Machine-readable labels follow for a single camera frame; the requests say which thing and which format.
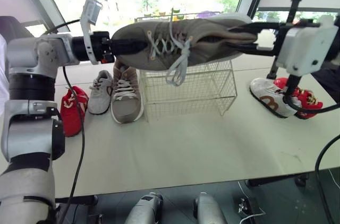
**white cable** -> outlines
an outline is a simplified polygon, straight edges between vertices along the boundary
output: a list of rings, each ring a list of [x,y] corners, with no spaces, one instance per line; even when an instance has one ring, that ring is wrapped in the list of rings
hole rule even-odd
[[[255,217],[255,216],[261,216],[261,215],[265,215],[265,213],[263,212],[263,213],[256,213],[256,214],[249,215],[249,216],[243,218],[243,219],[240,221],[240,224],[242,224],[243,221],[248,220],[249,218],[252,218],[252,217]]]
[[[340,189],[340,186],[339,186],[339,184],[335,181],[335,179],[334,179],[334,176],[333,176],[333,173],[332,173],[332,171],[330,171],[330,169],[328,170],[329,171],[329,173],[330,173],[330,175],[331,175],[331,178],[333,179],[333,181],[334,181],[334,184]]]
[[[237,181],[237,183],[239,184],[239,187],[240,187],[240,189],[242,190],[242,192],[243,192],[243,195],[245,195],[245,197],[248,199],[249,197],[245,194],[245,192],[244,192],[244,190],[243,190],[243,188],[242,188],[242,186],[241,186],[241,184],[240,184],[240,182],[239,181]]]
[[[242,190],[243,195],[245,195],[245,197],[248,199],[249,197],[248,197],[247,194],[244,192],[244,190],[243,190],[243,188],[242,188],[240,182],[237,181],[237,183],[239,184],[239,187],[240,187],[240,189]],[[248,220],[249,218],[252,218],[252,217],[255,217],[255,216],[262,216],[262,215],[265,215],[265,214],[266,214],[266,212],[265,212],[261,207],[259,207],[259,209],[262,211],[262,213],[255,213],[255,214],[249,215],[249,216],[243,218],[243,219],[240,221],[240,224],[242,224],[243,221]]]

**red and white sneaker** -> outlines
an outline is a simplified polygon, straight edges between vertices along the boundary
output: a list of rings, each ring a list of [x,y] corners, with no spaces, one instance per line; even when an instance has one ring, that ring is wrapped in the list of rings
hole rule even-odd
[[[89,97],[77,86],[73,86],[72,89],[76,93],[76,97],[80,105],[81,117],[84,121]],[[70,89],[62,98],[60,115],[63,119],[65,136],[77,135],[81,130],[80,117],[77,111],[77,102],[75,101],[75,97]]]
[[[277,117],[288,118],[296,113],[296,110],[283,101],[283,90],[273,84],[270,79],[256,78],[252,80],[250,93]],[[293,97],[292,101],[295,105],[301,107],[301,103],[296,97]]]
[[[274,80],[274,84],[280,89],[284,89],[287,80],[288,78],[285,77],[277,78],[276,80]],[[302,90],[300,88],[296,88],[293,96],[297,97],[297,99],[300,100],[303,109],[318,110],[321,109],[324,105],[322,102],[318,102],[313,92],[310,90]],[[316,114],[306,114],[300,111],[295,114],[295,116],[300,119],[309,119],[311,117],[314,117],[315,115]]]

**red sneaker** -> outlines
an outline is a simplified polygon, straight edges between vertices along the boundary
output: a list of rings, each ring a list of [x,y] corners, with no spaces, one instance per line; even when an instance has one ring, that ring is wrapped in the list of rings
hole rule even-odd
[[[72,89],[76,93],[76,97],[80,105],[81,117],[84,120],[89,97],[82,89],[78,88],[77,86],[73,86]],[[64,123],[65,136],[77,135],[81,130],[80,117],[78,115],[75,97],[70,89],[62,98],[60,115],[62,116]]]
[[[287,83],[287,78],[278,78],[274,80],[274,84],[278,86],[280,89],[284,89]],[[310,109],[310,110],[317,110],[321,109],[323,107],[322,102],[318,102],[318,100],[315,98],[314,94],[310,90],[302,90],[300,88],[296,88],[294,93],[294,97],[297,97],[301,101],[301,105],[303,109]],[[306,114],[303,112],[298,111],[295,116],[300,119],[309,119],[311,117],[314,117],[316,114]]]

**dark floor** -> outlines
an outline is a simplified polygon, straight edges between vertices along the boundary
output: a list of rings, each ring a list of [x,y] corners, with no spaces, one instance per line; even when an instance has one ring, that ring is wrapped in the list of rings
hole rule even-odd
[[[336,181],[340,183],[340,168],[332,169],[332,172]],[[333,219],[336,223],[340,223],[340,190],[335,186],[328,170],[323,170],[320,177]],[[297,187],[294,178],[252,189],[246,187],[244,181],[240,183],[245,193],[248,196],[256,197],[259,206],[266,212],[266,215],[256,217],[259,221],[258,224],[327,223],[314,173],[310,174],[305,188]],[[140,197],[150,191],[163,195],[164,206],[161,224],[196,223],[192,215],[192,200],[200,192],[207,192],[214,196],[228,224],[238,224],[241,220],[237,214],[235,202],[240,197],[244,197],[243,193],[237,182],[225,182],[100,195],[96,206],[89,208],[79,206],[75,223],[88,223],[88,214],[102,214],[103,224],[123,224]],[[74,205],[70,207],[65,224],[72,223],[74,208]]]

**light gray sneaker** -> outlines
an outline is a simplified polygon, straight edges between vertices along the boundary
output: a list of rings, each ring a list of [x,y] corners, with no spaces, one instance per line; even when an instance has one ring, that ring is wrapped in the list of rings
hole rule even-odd
[[[141,70],[167,71],[167,83],[181,85],[188,66],[230,59],[240,53],[225,45],[249,44],[256,35],[229,32],[230,28],[251,23],[244,14],[223,14],[209,19],[182,21],[143,21],[127,25],[113,39],[134,38],[148,43],[136,53],[118,55],[122,63]]]
[[[111,97],[113,119],[118,123],[134,122],[142,116],[143,111],[136,69],[116,60],[113,67],[113,95]]]
[[[110,106],[112,93],[112,76],[106,70],[99,72],[90,86],[91,95],[88,102],[89,112],[92,114],[103,114]]]

